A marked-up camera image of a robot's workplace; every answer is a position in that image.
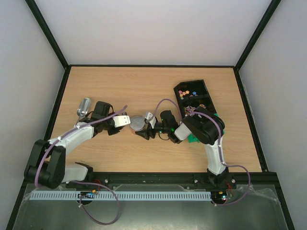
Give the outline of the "round metal lid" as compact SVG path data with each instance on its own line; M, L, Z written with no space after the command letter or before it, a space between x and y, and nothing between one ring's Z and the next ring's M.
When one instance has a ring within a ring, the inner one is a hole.
M133 131L141 131L145 127L145 118L142 116L134 116L130 119L130 128Z

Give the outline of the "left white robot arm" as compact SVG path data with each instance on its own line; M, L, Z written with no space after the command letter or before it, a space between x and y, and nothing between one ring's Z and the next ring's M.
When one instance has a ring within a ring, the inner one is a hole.
M124 108L115 112L111 104L98 101L90 111L90 105L89 98L81 101L78 120L72 129L57 138L39 139L34 143L24 171L26 180L36 187L55 189L62 183L86 179L90 166L80 162L67 164L68 154L104 130L111 136L130 124Z

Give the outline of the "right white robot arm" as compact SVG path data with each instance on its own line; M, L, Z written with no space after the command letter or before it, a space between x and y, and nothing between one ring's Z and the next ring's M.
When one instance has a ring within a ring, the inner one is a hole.
M135 131L135 134L149 140L157 134L167 134L168 139L179 144L193 134L199 142L205 145L208 159L208 182L213 187L225 184L229 170L224 162L223 135L225 124L217 115L198 106L187 114L179 124L170 110L160 113L161 121L150 112L144 116L147 128Z

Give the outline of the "metal scoop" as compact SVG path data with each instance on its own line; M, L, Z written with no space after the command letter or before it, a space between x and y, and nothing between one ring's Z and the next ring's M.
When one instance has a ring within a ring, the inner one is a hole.
M83 98L82 99L82 101L80 102L79 107L77 109L78 119L77 119L75 125L77 125L77 123L87 115L89 108L90 108L90 105L91 105L91 99L90 98Z

